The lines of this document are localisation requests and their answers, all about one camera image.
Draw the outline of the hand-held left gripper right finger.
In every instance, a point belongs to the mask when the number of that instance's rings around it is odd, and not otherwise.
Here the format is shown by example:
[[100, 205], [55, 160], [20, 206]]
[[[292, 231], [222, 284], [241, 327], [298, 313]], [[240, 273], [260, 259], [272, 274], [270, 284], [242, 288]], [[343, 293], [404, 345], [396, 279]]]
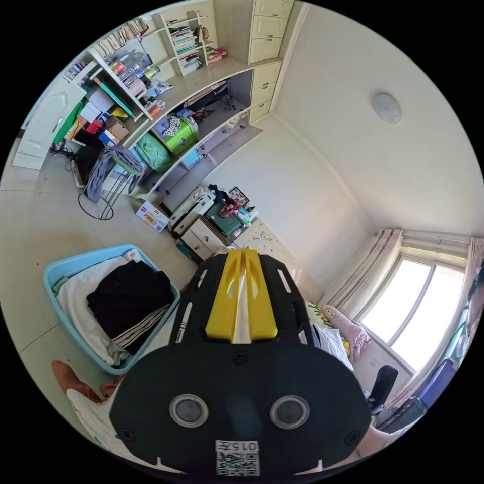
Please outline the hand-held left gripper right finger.
[[259, 253], [254, 249], [244, 249], [244, 259], [249, 337], [251, 340], [273, 340], [278, 328]]

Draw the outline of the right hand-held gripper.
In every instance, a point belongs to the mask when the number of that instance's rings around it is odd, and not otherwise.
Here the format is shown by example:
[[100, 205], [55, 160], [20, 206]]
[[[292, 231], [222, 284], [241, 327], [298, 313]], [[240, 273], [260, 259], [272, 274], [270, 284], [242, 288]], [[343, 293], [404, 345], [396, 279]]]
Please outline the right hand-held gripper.
[[407, 426], [412, 426], [428, 411], [428, 407], [418, 397], [410, 397], [401, 407], [378, 424], [378, 430], [397, 432]]

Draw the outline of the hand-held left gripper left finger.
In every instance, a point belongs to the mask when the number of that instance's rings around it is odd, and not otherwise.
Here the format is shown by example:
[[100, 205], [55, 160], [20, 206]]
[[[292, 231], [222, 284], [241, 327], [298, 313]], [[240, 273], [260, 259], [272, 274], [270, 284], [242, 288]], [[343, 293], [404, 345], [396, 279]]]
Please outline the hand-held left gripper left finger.
[[208, 338], [235, 338], [239, 293], [243, 276], [243, 251], [230, 250], [225, 255], [221, 278], [205, 331]]

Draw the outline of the person's right hand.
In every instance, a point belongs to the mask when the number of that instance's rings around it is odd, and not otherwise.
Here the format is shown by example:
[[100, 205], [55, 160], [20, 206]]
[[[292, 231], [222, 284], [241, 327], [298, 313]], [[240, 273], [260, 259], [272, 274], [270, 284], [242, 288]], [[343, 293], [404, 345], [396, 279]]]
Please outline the person's right hand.
[[410, 426], [406, 426], [393, 433], [387, 433], [370, 425], [356, 448], [356, 455], [359, 459], [363, 459], [381, 451], [399, 439], [409, 428]]

